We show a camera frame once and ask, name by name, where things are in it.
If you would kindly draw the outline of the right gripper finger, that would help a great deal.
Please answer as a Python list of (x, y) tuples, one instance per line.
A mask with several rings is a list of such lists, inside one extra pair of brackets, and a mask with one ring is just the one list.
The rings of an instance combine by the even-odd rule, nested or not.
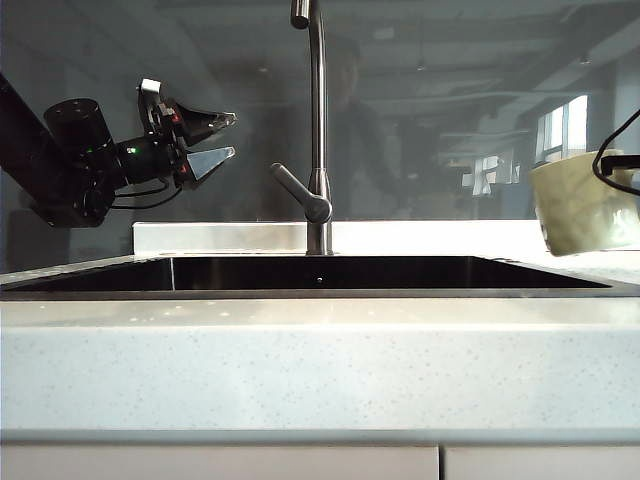
[(611, 176), (615, 170), (638, 170), (640, 168), (640, 155), (607, 154), (600, 160), (600, 166), (604, 176)]

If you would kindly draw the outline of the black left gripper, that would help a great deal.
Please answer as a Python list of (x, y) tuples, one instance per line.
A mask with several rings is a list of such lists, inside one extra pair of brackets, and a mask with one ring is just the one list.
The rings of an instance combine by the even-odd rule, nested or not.
[(233, 112), (192, 110), (158, 93), (139, 93), (143, 135), (123, 142), (123, 168), (130, 184), (172, 177), (175, 186), (202, 181), (236, 155), (233, 146), (187, 154), (237, 121)]

